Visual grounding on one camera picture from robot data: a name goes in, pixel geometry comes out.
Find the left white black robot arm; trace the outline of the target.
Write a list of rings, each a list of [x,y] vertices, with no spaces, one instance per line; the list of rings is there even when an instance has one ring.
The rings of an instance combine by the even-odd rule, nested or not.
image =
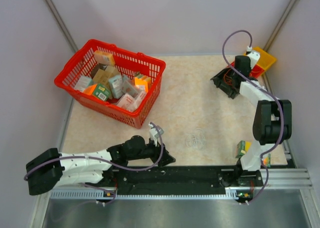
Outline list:
[[[30,195],[77,183],[108,186],[114,178],[112,168],[130,170],[128,162],[139,159],[150,159],[159,167],[175,162],[164,143],[152,139],[145,142],[143,137],[135,135],[122,144],[92,153],[67,154],[50,148],[27,163],[24,180]]]

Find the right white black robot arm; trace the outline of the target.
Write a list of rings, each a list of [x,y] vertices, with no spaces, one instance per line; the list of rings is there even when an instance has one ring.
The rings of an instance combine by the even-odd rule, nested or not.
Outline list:
[[[252,179],[250,171],[260,169],[263,159],[292,134],[292,104],[280,100],[268,92],[258,81],[250,80],[251,59],[238,55],[234,60],[235,78],[233,84],[243,97],[256,107],[252,125],[255,141],[248,152],[240,158],[241,167],[233,173],[233,179],[240,186]]]

